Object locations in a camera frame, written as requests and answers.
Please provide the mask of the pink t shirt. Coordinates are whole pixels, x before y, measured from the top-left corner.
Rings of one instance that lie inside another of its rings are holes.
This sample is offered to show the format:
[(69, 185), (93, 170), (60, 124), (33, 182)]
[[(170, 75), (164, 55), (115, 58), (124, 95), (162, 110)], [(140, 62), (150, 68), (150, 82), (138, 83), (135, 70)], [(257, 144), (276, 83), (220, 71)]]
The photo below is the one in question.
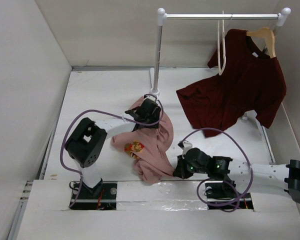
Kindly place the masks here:
[(173, 124), (164, 112), (158, 128), (125, 132), (112, 137), (110, 143), (134, 160), (133, 170), (142, 181), (153, 185), (173, 176), (175, 167), (167, 157), (173, 139)]

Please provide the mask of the cream plastic hanger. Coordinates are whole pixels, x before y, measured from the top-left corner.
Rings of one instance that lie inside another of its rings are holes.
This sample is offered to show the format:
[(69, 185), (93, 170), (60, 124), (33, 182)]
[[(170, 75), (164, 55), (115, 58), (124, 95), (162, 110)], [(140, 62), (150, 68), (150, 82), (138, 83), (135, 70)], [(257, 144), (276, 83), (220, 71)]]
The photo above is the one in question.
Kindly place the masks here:
[(217, 67), (218, 75), (221, 76), (226, 68), (226, 40), (225, 40), (225, 20), (217, 22)]

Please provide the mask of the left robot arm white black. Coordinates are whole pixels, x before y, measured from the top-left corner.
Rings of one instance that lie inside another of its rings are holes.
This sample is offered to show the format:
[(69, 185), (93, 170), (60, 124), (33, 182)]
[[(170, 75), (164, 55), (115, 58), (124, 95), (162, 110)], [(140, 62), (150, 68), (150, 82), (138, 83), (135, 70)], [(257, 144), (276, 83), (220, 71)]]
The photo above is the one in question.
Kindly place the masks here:
[(93, 121), (83, 118), (70, 136), (65, 136), (63, 149), (77, 165), (82, 187), (90, 198), (97, 198), (103, 188), (96, 161), (100, 156), (106, 140), (123, 133), (131, 133), (143, 128), (157, 129), (163, 117), (163, 105), (154, 95), (146, 94), (141, 105), (129, 109), (122, 116), (99, 110), (86, 110), (86, 113), (100, 113), (109, 116), (107, 119)]

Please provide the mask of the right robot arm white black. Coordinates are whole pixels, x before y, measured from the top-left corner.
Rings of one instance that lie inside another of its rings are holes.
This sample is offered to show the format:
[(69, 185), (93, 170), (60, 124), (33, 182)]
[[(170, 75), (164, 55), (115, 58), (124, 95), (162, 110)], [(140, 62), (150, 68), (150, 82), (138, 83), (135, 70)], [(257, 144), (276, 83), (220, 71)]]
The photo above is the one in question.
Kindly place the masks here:
[(279, 165), (248, 164), (226, 156), (209, 156), (194, 147), (177, 157), (172, 175), (185, 180), (194, 174), (207, 175), (204, 195), (209, 202), (262, 193), (290, 197), (300, 204), (299, 160)]

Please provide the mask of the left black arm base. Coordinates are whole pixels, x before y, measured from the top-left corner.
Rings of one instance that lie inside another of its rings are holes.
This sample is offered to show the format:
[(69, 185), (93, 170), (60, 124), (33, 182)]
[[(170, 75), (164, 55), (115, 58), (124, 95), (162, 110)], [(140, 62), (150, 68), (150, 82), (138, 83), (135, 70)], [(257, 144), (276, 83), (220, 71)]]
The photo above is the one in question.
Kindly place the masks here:
[(90, 191), (82, 184), (79, 190), (80, 182), (71, 181), (70, 209), (71, 210), (96, 210), (112, 211), (117, 209), (117, 188), (115, 181), (104, 181), (102, 185), (97, 186), (96, 192)]

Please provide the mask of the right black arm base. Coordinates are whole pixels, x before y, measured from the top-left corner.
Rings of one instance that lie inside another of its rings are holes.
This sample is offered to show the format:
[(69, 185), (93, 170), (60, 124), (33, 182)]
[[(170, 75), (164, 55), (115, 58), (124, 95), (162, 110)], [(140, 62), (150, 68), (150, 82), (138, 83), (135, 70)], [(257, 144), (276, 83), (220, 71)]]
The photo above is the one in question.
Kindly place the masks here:
[[(207, 181), (205, 184), (204, 196), (206, 201), (217, 204), (229, 202), (239, 196), (241, 193), (236, 193), (235, 190), (222, 181)], [(253, 210), (254, 205), (250, 193), (246, 193), (243, 198), (240, 198), (238, 210)]]

